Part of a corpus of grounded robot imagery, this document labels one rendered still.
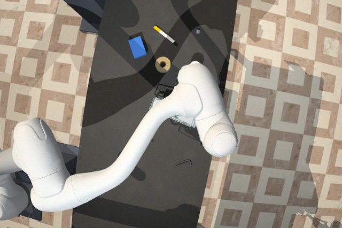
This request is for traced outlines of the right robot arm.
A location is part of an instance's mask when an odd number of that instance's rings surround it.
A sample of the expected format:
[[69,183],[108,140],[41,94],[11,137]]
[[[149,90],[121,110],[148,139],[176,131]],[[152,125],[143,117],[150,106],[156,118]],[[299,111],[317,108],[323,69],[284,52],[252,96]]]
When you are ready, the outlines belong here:
[[[100,171],[70,175],[53,132],[41,118],[17,123],[13,146],[0,148],[0,221],[19,217],[23,210],[32,214],[34,207],[47,212],[72,209],[115,188],[131,174],[171,116],[192,117],[209,154],[232,154],[238,137],[212,73],[195,63],[183,66],[177,79],[179,84],[147,112],[117,160]],[[11,176],[21,170],[31,183]]]

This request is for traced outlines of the blue rectangular block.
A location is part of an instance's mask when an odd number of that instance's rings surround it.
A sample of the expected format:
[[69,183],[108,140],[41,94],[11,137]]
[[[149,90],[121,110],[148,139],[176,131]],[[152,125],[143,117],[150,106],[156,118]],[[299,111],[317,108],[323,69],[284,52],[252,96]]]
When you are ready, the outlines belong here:
[[134,58],[140,58],[142,56],[147,55],[145,51],[144,44],[142,42],[141,37],[136,37],[128,41],[133,52]]

